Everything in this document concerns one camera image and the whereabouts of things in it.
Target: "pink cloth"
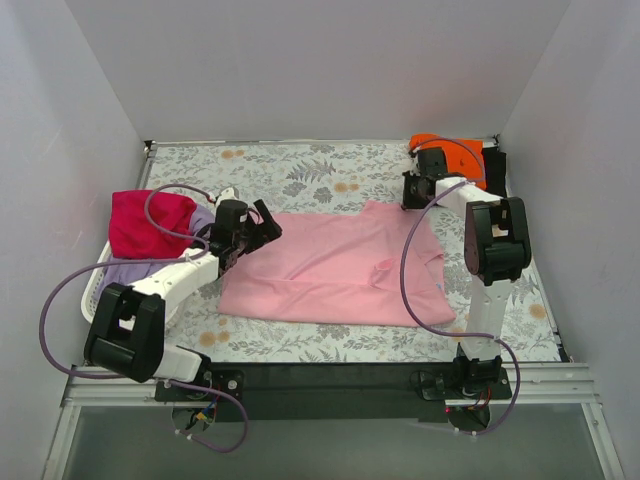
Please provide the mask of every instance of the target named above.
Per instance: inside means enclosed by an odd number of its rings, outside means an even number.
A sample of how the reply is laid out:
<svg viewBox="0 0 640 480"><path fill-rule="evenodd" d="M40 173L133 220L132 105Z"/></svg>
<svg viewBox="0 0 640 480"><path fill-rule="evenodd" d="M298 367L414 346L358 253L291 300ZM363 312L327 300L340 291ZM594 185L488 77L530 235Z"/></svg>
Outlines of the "pink cloth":
<svg viewBox="0 0 640 480"><path fill-rule="evenodd" d="M274 215L282 237L225 274L218 311L264 320L417 326L400 296L400 256L419 212L369 201L358 215ZM442 249L428 222L407 259L411 306L428 324L450 322Z"/></svg>

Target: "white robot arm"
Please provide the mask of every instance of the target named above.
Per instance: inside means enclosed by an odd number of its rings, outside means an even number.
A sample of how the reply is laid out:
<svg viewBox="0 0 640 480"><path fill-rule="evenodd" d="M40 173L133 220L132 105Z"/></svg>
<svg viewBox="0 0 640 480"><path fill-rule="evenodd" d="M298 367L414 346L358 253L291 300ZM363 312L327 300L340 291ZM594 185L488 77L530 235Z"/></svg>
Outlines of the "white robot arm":
<svg viewBox="0 0 640 480"><path fill-rule="evenodd" d="M84 357L94 365L138 382L150 378L191 383L210 362L197 352L164 343L165 312L171 312L200 287L217 280L237 261L282 235L262 200L254 203L259 223L249 206L227 189L216 199L215 222L197 236L209 250L203 255L197 242L170 264L131 285L112 283L100 296ZM134 322L123 322L135 317Z"/></svg>
<svg viewBox="0 0 640 480"><path fill-rule="evenodd" d="M464 182L449 173L441 148L417 152L419 174L405 172L403 208L424 208L436 196ZM531 262L524 203L502 198L468 183L438 201L465 221L464 258L471 274L471 305L466 333L499 338L513 283ZM454 365L465 388L497 381L502 360L491 338L463 337Z"/></svg>
<svg viewBox="0 0 640 480"><path fill-rule="evenodd" d="M436 195L446 189L464 181L464 177L448 177L436 182ZM467 215L467 205L474 202L483 202L491 206L499 207L502 197L487 193L475 185L468 184L460 187L449 195L445 196L439 205L452 210L460 218L465 219ZM507 308L507 298L511 294L513 281L510 278L494 280L490 285L477 275L471 277L471 306L469 307L469 322L467 332L489 333L499 337L504 322L504 314ZM467 358L477 358L480 361L493 360L500 355L500 346L488 338L465 337L461 340L460 346Z"/></svg>

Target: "basket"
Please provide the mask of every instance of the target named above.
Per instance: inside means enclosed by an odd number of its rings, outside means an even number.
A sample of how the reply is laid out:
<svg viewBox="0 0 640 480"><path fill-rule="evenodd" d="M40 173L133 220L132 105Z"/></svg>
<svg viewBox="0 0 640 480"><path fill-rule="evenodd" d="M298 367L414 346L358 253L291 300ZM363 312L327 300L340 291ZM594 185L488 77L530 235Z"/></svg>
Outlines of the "basket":
<svg viewBox="0 0 640 480"><path fill-rule="evenodd" d="M102 253L100 254L100 258L98 262L106 262L111 256L111 245L107 242L102 249ZM84 293L82 294L82 301L80 303L80 309L82 310L82 315L87 320L87 322L93 322L93 316L96 314L96 307L98 306L98 302L93 299L93 294L98 289L100 282L102 282L102 278L104 277L104 269L96 268L91 272L91 278L89 278L89 283L84 289ZM165 316L165 330L171 328L178 319L182 316L182 312L184 311L186 302L182 302L178 307L174 308L171 312L169 312ZM133 323L135 320L120 320L120 326L122 328L126 328L127 330L133 329Z"/></svg>

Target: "white enclosure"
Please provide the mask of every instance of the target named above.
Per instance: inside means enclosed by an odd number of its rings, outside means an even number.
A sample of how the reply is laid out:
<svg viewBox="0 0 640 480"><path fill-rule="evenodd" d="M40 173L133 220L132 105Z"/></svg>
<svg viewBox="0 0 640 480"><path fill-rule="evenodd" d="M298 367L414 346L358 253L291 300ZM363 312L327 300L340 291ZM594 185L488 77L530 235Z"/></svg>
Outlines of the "white enclosure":
<svg viewBox="0 0 640 480"><path fill-rule="evenodd" d="M576 361L640 477L640 7L631 0L0 0L0 473L38 478L66 377L37 319L104 245L141 139L501 134ZM82 281L48 338L81 361Z"/></svg>

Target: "floral tablecloth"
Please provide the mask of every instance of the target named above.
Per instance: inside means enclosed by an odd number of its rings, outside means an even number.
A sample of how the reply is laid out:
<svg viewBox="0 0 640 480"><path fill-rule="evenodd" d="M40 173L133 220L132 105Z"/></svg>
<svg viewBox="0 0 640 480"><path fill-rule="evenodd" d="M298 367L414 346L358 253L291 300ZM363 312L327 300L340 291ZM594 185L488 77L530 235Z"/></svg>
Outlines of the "floral tablecloth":
<svg viewBox="0 0 640 480"><path fill-rule="evenodd" d="M412 161L404 144L248 144L158 149L147 187L181 182L212 193L235 186L273 212L355 214L368 199L400 202L402 172ZM197 194L182 192L203 203ZM429 213L445 251L447 300L457 313L441 328L463 332L471 283L463 259L464 224L444 208ZM522 361L558 361L539 280L523 272L508 301L502 338ZM420 328L284 323L219 315L221 282L187 299L167 341L228 362L450 361L453 339Z"/></svg>

